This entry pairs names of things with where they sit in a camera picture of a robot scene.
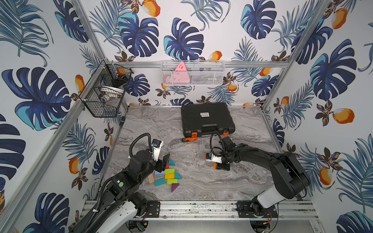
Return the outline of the green square block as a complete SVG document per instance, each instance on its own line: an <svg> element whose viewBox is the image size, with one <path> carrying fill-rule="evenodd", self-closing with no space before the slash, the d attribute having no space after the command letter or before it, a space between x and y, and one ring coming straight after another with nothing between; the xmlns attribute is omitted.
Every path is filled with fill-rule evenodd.
<svg viewBox="0 0 373 233"><path fill-rule="evenodd" d="M175 174L175 169L166 169L165 174Z"/></svg>

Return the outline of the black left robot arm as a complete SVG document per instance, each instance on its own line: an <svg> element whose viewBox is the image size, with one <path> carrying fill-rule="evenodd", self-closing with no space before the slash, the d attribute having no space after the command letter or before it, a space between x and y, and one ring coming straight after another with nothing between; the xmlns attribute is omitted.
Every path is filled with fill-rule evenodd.
<svg viewBox="0 0 373 233"><path fill-rule="evenodd" d="M170 156L155 161L149 149L137 152L126 168L104 182L96 204L69 232L114 233L130 219L146 216L148 200L139 187L155 170L164 171Z"/></svg>

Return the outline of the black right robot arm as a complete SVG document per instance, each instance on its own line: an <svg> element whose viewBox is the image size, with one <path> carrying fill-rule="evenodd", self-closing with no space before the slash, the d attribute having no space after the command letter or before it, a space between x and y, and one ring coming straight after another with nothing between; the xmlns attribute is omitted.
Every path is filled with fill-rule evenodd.
<svg viewBox="0 0 373 233"><path fill-rule="evenodd" d="M271 172L274 184L253 198L252 212L290 200L311 184L310 177L291 152L274 153L243 143L237 145L229 137L221 138L219 145L211 146L211 153L205 155L206 160L214 162L215 169L229 171L232 163L248 162Z"/></svg>

